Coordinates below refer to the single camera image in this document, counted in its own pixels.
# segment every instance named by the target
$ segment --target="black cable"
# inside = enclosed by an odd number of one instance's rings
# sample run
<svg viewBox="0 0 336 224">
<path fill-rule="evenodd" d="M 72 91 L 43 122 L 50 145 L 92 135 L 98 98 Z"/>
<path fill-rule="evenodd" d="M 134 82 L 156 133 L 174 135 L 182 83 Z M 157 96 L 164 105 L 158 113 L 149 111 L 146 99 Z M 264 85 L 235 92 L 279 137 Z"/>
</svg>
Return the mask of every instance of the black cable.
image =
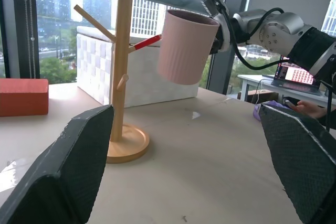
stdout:
<svg viewBox="0 0 336 224">
<path fill-rule="evenodd" d="M 261 19 L 259 20 L 257 26 L 253 29 L 253 31 L 250 33 L 250 37 L 252 37 L 253 34 L 256 33 L 256 31 L 259 29 L 259 27 L 262 25 L 262 23 L 264 22 L 264 20 L 267 18 L 268 15 L 270 15 L 272 12 L 279 12 L 279 13 L 284 13 L 284 10 L 281 8 L 273 8 L 271 10 L 269 10 L 268 12 L 266 12 Z"/>
<path fill-rule="evenodd" d="M 325 117 L 325 128 L 329 132 L 330 130 L 330 116 L 331 116 L 331 101 L 332 101 L 332 90 L 328 88 L 328 105 L 327 105 L 327 116 Z"/>
<path fill-rule="evenodd" d="M 235 49 L 235 53 L 238 57 L 238 59 L 246 66 L 248 67 L 249 69 L 252 69 L 252 70 L 261 70 L 261 69 L 265 69 L 265 68 L 268 68 L 268 67 L 271 67 L 271 66 L 274 66 L 274 65 L 277 65 L 279 63 L 284 63 L 284 62 L 289 62 L 289 60 L 277 60 L 277 61 L 274 61 L 274 62 L 271 62 L 269 64 L 266 64 L 266 65 L 263 65 L 263 66 L 260 66 L 260 67 L 255 67 L 255 66 L 252 66 L 250 63 L 248 63 L 244 57 L 240 54 L 239 52 L 239 49 L 238 49 L 238 45 L 237 45 L 237 41 L 236 41 L 236 35 L 235 35 L 235 32 L 233 30 L 233 27 L 232 27 L 232 24 L 229 20 L 229 16 L 227 15 L 226 11 L 225 10 L 219 10 L 221 12 L 221 14 L 223 14 L 224 18 L 225 18 L 225 21 L 226 21 L 226 24 L 228 26 L 228 29 L 229 29 L 229 32 L 230 32 L 230 39 L 231 39 L 231 42 L 232 42 L 232 45 Z"/>
</svg>

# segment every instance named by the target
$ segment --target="table surface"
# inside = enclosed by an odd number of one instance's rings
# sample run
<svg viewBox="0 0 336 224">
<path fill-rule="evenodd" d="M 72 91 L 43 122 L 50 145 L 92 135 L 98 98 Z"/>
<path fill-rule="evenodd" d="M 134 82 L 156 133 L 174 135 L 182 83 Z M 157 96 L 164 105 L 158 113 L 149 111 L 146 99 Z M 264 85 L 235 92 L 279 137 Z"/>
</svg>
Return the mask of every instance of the table surface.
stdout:
<svg viewBox="0 0 336 224">
<path fill-rule="evenodd" d="M 272 78 L 263 77 L 260 74 L 239 74 L 238 77 L 243 80 L 254 82 L 256 84 L 258 84 L 260 80 L 264 80 L 262 88 L 266 88 L 274 92 L 281 91 L 281 92 L 286 93 L 286 95 L 292 95 L 293 97 L 299 97 L 300 99 L 306 98 L 306 100 L 309 100 L 309 101 L 317 101 L 319 105 L 326 105 L 328 102 L 328 97 L 326 97 L 323 92 L 321 92 L 322 95 L 314 95 L 314 94 L 303 93 L 303 92 L 296 91 L 296 90 L 285 89 L 282 87 L 276 87 L 276 86 L 271 85 L 273 81 Z M 336 105 L 336 99 L 332 99 L 332 104 Z"/>
<path fill-rule="evenodd" d="M 0 118 L 0 169 L 36 157 L 67 122 L 100 104 L 72 84 L 50 86 L 49 114 Z M 149 151 L 107 164 L 88 223 L 301 223 L 283 191 L 253 105 L 199 89 L 197 98 L 125 110 Z M 0 193 L 0 205 L 13 189 Z"/>
</svg>

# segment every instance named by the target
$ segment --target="red block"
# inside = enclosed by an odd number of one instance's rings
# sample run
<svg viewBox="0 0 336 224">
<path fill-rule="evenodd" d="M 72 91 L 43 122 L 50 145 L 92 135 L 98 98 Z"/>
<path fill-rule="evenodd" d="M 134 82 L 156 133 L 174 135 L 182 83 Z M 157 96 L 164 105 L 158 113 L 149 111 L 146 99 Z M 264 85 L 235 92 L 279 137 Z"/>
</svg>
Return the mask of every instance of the red block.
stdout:
<svg viewBox="0 0 336 224">
<path fill-rule="evenodd" d="M 0 116 L 46 115 L 47 79 L 0 79 Z"/>
</svg>

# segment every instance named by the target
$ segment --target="white woven box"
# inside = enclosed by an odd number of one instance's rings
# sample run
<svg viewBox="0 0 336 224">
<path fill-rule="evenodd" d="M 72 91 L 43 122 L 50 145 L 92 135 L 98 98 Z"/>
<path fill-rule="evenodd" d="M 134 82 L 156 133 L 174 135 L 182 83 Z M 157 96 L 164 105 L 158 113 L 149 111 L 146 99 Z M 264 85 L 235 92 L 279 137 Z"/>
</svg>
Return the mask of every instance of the white woven box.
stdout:
<svg viewBox="0 0 336 224">
<path fill-rule="evenodd" d="M 144 38 L 131 34 L 130 43 Z M 77 27 L 77 84 L 103 105 L 111 101 L 111 52 L 114 44 L 100 31 Z M 198 84 L 184 86 L 164 80 L 156 72 L 160 42 L 129 54 L 125 107 L 197 96 Z"/>
</svg>

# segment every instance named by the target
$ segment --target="pink cup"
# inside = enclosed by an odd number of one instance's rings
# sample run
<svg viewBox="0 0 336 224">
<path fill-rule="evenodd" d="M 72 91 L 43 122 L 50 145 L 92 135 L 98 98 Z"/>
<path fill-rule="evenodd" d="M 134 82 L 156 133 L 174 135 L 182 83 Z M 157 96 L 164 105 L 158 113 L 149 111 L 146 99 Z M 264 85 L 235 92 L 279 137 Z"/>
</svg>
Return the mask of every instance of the pink cup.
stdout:
<svg viewBox="0 0 336 224">
<path fill-rule="evenodd" d="M 200 81 L 219 23 L 183 10 L 168 10 L 162 32 L 157 72 L 170 82 Z"/>
</svg>

